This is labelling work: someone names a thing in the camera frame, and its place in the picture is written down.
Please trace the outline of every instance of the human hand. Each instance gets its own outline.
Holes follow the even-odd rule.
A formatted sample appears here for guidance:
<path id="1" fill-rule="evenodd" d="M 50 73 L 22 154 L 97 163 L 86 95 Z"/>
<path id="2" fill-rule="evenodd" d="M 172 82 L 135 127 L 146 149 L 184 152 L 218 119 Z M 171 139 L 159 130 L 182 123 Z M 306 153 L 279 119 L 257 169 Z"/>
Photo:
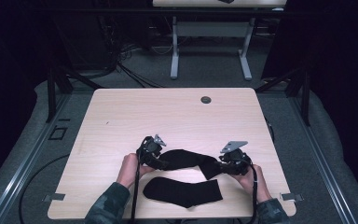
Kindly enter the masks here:
<path id="1" fill-rule="evenodd" d="M 126 155 L 121 164 L 120 171 L 118 172 L 118 177 L 116 182 L 126 187 L 127 189 L 135 182 L 136 168 L 138 166 L 138 158 L 135 153 L 130 153 Z M 139 167 L 139 178 L 143 175 L 154 171 L 155 169 L 150 166 Z"/>
<path id="2" fill-rule="evenodd" d="M 257 174 L 257 201 L 262 203 L 266 200 L 271 199 L 271 195 L 269 194 L 269 189 L 267 188 L 266 179 L 263 176 L 263 171 L 261 167 L 258 165 L 253 165 L 255 168 L 255 172 Z M 253 194 L 253 186 L 254 186 L 254 173 L 250 166 L 248 166 L 248 173 L 246 175 L 231 175 L 234 179 L 236 179 L 246 193 L 252 195 Z"/>

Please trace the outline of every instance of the table leg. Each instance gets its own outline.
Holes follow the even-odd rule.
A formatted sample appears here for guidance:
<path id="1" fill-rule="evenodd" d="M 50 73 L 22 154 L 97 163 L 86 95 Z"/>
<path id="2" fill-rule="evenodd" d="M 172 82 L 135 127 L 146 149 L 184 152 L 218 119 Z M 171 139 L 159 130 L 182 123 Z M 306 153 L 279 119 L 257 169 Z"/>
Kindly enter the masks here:
<path id="1" fill-rule="evenodd" d="M 251 18 L 251 20 L 249 21 L 249 26 L 246 29 L 246 37 L 245 40 L 243 41 L 242 49 L 239 50 L 242 72 L 243 75 L 245 76 L 245 80 L 249 80 L 249 81 L 252 80 L 252 74 L 249 68 L 248 61 L 246 59 L 246 53 L 248 51 L 249 43 L 252 38 L 254 26 L 255 26 L 255 18 Z"/>
<path id="2" fill-rule="evenodd" d="M 176 17 L 172 18 L 172 64 L 171 64 L 171 79 L 178 78 L 179 67 L 179 49 L 178 49 L 178 34 Z"/>

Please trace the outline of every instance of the desk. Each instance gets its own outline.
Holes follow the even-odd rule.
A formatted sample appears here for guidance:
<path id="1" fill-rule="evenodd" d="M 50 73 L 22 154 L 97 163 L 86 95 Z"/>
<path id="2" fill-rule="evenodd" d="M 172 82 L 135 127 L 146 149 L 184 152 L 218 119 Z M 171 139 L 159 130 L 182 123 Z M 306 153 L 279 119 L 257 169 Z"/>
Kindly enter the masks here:
<path id="1" fill-rule="evenodd" d="M 204 104 L 200 99 L 212 99 Z M 97 198 L 117 179 L 124 155 L 135 152 L 142 140 L 158 133 L 167 144 L 162 152 L 183 148 L 218 159 L 228 141 L 248 141 L 241 149 L 263 167 L 272 197 L 289 193 L 269 130 L 252 89 L 112 89 L 97 90 L 80 127 L 52 201 L 53 219 L 84 218 Z M 146 199 L 142 191 L 153 177 L 198 183 L 205 177 L 198 167 L 155 171 L 139 186 L 137 218 L 250 217 L 252 199 L 228 175 L 217 179 L 223 200 L 189 209 Z M 282 201 L 289 216 L 293 202 Z M 130 199 L 124 218 L 131 217 Z"/>
<path id="2" fill-rule="evenodd" d="M 218 0 L 153 0 L 153 7 L 284 7 L 286 0 L 235 0 L 227 4 Z M 172 20 L 172 65 L 171 78 L 177 79 L 179 67 L 178 36 L 232 36 L 244 37 L 242 49 L 238 51 L 245 80 L 252 80 L 246 53 L 254 30 L 255 19 L 249 22 L 179 22 Z"/>

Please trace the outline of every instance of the wooden table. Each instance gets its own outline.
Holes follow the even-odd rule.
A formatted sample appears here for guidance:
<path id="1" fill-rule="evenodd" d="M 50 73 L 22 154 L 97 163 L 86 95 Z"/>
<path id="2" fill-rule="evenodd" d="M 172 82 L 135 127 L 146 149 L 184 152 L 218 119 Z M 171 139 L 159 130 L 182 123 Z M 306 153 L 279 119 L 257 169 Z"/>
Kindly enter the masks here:
<path id="1" fill-rule="evenodd" d="M 212 99 L 204 104 L 200 99 Z M 156 133 L 167 144 L 162 152 L 183 148 L 216 157 L 228 141 L 248 141 L 241 149 L 263 167 L 272 197 L 289 193 L 281 164 L 263 113 L 252 89 L 111 89 L 97 90 L 79 130 L 52 201 L 53 219 L 84 218 L 97 198 L 117 179 L 124 155 L 135 152 L 142 140 Z M 250 217 L 252 200 L 228 175 L 217 179 L 223 200 L 189 209 L 146 199 L 142 191 L 153 177 L 198 183 L 199 167 L 155 171 L 140 181 L 137 218 Z M 293 202 L 281 201 L 289 216 Z M 130 199 L 124 218 L 131 216 Z"/>
<path id="2" fill-rule="evenodd" d="M 153 7 L 284 7 L 286 0 L 153 0 Z"/>

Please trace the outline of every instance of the camouflage sleeve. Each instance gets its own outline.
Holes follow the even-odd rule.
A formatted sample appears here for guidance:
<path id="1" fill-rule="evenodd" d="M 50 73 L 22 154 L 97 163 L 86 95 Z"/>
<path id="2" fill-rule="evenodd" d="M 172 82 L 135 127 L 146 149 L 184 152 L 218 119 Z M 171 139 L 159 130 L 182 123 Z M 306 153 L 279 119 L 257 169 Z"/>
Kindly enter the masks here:
<path id="1" fill-rule="evenodd" d="M 283 210 L 282 205 L 278 199 L 270 199 L 257 205 L 258 223 L 272 224 L 272 223 L 290 223 L 289 216 Z"/>
<path id="2" fill-rule="evenodd" d="M 91 207 L 86 215 L 86 224 L 121 223 L 124 208 L 130 198 L 130 192 L 124 186 L 113 183 Z"/>

